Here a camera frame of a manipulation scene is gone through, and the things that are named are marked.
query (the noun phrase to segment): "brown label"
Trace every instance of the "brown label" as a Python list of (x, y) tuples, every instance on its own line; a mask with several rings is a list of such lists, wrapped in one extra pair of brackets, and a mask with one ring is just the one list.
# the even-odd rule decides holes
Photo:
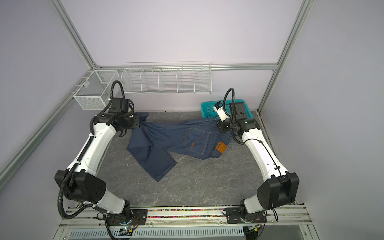
[(216, 147), (216, 150), (221, 152), (221, 153), (224, 153), (224, 151), (227, 149), (227, 146), (222, 142), (220, 141)]

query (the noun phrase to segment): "denim fabric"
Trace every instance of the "denim fabric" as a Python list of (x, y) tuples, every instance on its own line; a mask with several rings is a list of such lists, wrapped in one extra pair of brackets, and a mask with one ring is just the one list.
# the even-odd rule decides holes
[(132, 129), (127, 150), (156, 181), (160, 181), (176, 164), (167, 153), (176, 152), (207, 159), (220, 157), (216, 149), (220, 141), (228, 145), (231, 137), (220, 133), (217, 119), (193, 119), (179, 124), (145, 122), (148, 114), (140, 114), (140, 127)]

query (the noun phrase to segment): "white wall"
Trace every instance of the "white wall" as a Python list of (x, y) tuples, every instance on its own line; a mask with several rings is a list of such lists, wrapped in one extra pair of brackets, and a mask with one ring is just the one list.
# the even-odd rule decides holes
[(0, 1), (0, 168), (86, 71), (45, 0)]
[(302, 0), (62, 0), (98, 65), (276, 63)]
[(256, 109), (271, 79), (271, 70), (212, 71), (211, 94), (127, 95), (136, 111), (200, 111), (206, 101), (223, 100), (229, 88), (236, 99), (243, 99), (250, 109)]
[[(89, 121), (99, 111), (72, 106), (44, 138), (0, 194), (1, 239), (52, 239), (61, 222), (57, 210), (58, 170), (65, 170), (89, 136)], [(64, 198), (64, 209), (74, 201)]]
[(383, 12), (316, 0), (262, 112), (320, 240), (384, 239)]

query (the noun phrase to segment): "work surface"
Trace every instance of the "work surface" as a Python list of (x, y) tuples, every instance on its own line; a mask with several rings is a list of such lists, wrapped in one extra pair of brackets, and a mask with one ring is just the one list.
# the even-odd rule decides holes
[[(160, 112), (149, 113), (147, 121), (179, 123), (197, 118), (202, 118), (200, 112)], [(119, 132), (113, 137), (97, 176), (133, 207), (238, 205), (263, 183), (248, 147), (233, 140), (220, 158), (201, 160), (170, 152), (177, 164), (156, 182), (127, 151), (130, 137), (130, 130), (124, 137)]]

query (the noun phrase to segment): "white mesh basket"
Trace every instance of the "white mesh basket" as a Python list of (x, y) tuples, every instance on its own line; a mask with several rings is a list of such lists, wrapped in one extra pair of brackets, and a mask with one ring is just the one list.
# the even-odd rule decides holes
[(209, 64), (146, 65), (125, 63), (121, 73), (124, 92), (148, 93), (211, 93), (212, 79)]
[[(73, 97), (84, 110), (103, 110), (108, 104), (111, 86), (115, 80), (120, 80), (117, 71), (94, 70)], [(114, 96), (119, 89), (114, 89)]]

